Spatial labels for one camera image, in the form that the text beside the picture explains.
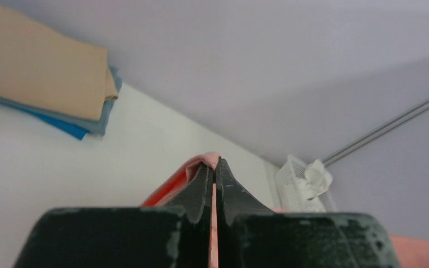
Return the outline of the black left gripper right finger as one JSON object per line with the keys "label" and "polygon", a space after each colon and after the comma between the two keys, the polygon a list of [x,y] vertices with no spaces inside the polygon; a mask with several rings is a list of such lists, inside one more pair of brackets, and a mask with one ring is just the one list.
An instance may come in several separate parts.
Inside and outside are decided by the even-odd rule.
{"label": "black left gripper right finger", "polygon": [[400,267],[383,226],[361,213],[278,213],[216,167],[220,267]]}

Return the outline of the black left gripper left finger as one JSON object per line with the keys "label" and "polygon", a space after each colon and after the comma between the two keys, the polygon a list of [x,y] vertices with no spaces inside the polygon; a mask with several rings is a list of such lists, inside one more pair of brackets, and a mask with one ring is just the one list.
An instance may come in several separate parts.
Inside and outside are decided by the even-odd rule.
{"label": "black left gripper left finger", "polygon": [[15,267],[208,267],[213,170],[160,207],[62,207],[36,222]]}

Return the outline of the salmon pink t shirt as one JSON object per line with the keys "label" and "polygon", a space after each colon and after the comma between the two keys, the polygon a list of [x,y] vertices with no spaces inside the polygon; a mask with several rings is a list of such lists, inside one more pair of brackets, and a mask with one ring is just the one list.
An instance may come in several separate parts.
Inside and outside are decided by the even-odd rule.
{"label": "salmon pink t shirt", "polygon": [[[143,207],[162,206],[194,179],[201,164],[215,169],[221,154],[206,152],[187,160],[142,203]],[[390,234],[395,253],[402,267],[429,267],[429,241]]]}

